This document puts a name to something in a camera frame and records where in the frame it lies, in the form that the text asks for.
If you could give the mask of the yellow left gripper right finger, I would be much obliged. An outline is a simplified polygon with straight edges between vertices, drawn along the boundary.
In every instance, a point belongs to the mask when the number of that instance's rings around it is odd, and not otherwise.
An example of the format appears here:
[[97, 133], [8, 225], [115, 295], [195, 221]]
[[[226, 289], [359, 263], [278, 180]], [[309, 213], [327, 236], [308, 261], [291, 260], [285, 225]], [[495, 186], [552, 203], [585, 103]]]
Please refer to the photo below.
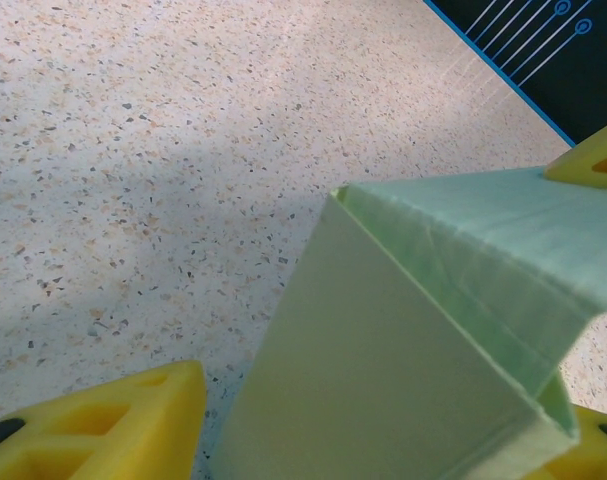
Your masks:
[[545, 465], [541, 479], [607, 479], [607, 414], [574, 406], [580, 442]]

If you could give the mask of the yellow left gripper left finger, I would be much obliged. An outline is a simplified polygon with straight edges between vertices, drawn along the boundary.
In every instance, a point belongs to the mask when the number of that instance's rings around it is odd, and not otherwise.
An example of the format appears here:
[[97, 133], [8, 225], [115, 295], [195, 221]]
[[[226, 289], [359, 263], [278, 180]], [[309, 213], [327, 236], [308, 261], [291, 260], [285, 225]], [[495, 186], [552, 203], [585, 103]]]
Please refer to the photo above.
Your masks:
[[196, 360], [0, 418], [0, 479], [188, 479], [206, 410]]

